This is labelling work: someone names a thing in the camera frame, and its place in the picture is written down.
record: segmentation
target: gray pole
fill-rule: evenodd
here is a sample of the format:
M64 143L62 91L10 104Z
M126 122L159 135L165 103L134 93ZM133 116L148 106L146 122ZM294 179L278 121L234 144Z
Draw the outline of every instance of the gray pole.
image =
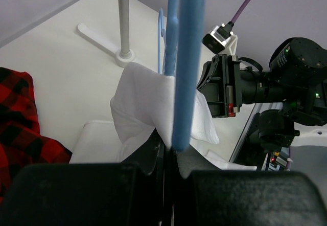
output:
M128 59L131 57L129 49L129 0L118 0L118 6L122 45L120 56Z

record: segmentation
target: red plaid shirt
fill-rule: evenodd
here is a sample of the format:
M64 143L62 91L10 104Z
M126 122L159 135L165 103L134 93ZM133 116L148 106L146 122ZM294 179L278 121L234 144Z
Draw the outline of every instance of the red plaid shirt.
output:
M40 135L28 73L0 67L0 202L14 176L33 163L68 163L72 153Z

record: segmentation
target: white table surface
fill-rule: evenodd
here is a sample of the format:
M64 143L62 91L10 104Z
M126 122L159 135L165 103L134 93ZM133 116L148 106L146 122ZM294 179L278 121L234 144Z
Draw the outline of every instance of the white table surface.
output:
M157 11L130 0L131 48L154 71L157 19ZM76 25L82 22L120 44L118 0L80 0L0 49L0 66L33 77L41 134L69 150L86 122L112 120L110 99L123 71L77 34ZM212 57L203 47L199 75ZM252 108L243 106L236 118L215 119L220 144L212 150L229 159Z

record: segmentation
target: white towel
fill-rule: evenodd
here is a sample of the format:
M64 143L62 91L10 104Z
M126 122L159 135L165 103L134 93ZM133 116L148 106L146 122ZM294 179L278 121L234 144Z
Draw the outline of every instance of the white towel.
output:
M137 63L129 63L124 68L116 94L110 102L115 128L123 143L118 161L138 149L154 128L164 144L171 147L174 94L175 77L158 74ZM211 144L219 143L205 97L198 91L191 138Z
M190 144L209 162L222 170L255 170L256 167L230 163L208 149L205 142L191 139ZM93 120L84 125L69 163L115 163L122 149L112 121Z
M121 147L112 121L92 120L84 125L69 163L114 163Z

